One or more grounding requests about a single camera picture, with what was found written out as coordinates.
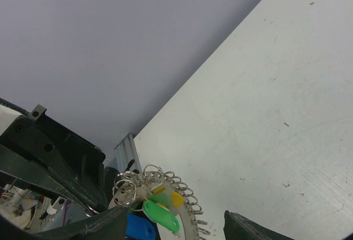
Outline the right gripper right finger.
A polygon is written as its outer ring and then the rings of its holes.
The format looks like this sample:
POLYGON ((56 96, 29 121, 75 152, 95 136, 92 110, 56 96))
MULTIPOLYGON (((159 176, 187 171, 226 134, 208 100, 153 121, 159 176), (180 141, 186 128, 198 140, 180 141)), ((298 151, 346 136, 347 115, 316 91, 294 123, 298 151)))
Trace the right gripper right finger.
POLYGON ((291 240, 290 237, 267 229, 248 218, 224 212, 224 236, 226 240, 291 240))

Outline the yellow tagged key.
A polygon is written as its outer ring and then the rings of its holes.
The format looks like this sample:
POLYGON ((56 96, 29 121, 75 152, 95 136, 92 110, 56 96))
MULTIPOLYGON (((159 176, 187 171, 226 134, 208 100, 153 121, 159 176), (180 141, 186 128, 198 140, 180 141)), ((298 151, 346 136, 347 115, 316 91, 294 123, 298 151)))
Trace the yellow tagged key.
POLYGON ((165 186, 155 189, 149 199, 167 209, 179 208, 184 203, 184 198, 179 193, 165 186))

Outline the metal disc keyring holder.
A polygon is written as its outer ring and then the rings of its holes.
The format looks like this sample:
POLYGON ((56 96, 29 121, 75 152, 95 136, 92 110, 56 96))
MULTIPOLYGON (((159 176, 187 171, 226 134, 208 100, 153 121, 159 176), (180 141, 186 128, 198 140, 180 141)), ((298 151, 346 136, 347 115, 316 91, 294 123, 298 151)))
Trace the metal disc keyring holder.
POLYGON ((172 171, 153 164, 142 172, 126 170, 114 179, 109 208, 121 206, 130 214, 143 213, 159 228, 178 239, 205 239, 211 232, 191 188, 172 171))

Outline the blue tagged key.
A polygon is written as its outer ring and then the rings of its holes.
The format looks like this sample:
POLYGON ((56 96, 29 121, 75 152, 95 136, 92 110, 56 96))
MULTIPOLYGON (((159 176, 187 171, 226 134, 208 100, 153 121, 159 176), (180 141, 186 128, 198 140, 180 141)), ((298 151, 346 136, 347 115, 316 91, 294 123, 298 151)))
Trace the blue tagged key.
POLYGON ((156 232, 147 219, 128 213, 125 236, 133 239, 155 240, 156 232))

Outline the green tagged key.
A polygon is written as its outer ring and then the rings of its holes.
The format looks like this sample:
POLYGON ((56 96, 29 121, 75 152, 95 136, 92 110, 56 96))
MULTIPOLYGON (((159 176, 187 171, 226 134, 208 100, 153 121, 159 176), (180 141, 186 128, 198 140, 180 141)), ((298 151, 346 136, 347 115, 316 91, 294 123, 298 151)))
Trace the green tagged key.
POLYGON ((177 234, 180 231, 180 224, 175 215, 155 202, 151 200, 144 201, 142 210, 151 221, 165 227, 173 234, 177 234))

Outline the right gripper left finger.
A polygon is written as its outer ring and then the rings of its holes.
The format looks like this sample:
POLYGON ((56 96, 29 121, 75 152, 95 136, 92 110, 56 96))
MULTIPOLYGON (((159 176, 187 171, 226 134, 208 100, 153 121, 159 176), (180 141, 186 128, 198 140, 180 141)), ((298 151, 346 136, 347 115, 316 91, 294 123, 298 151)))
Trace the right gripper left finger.
POLYGON ((25 239, 91 239, 112 240, 124 239, 127 227, 127 210, 124 207, 114 207, 103 213, 94 215, 66 226, 27 234, 25 239))

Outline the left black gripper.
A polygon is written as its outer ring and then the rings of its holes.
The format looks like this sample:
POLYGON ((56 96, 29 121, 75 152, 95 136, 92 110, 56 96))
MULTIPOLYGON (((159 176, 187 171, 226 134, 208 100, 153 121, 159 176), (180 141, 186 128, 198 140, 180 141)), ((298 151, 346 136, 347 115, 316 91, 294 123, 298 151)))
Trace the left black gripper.
POLYGON ((47 116, 43 106, 28 112, 1 104, 1 179, 98 214, 108 208, 104 160, 100 148, 47 116))

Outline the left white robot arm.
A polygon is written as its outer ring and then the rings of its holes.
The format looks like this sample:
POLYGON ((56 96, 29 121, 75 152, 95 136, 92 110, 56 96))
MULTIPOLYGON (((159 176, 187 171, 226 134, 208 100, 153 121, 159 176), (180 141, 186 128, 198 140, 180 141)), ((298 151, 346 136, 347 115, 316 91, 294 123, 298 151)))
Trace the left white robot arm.
POLYGON ((1 99, 1 176, 50 199, 70 200, 89 214, 108 208, 105 154, 46 115, 1 99))

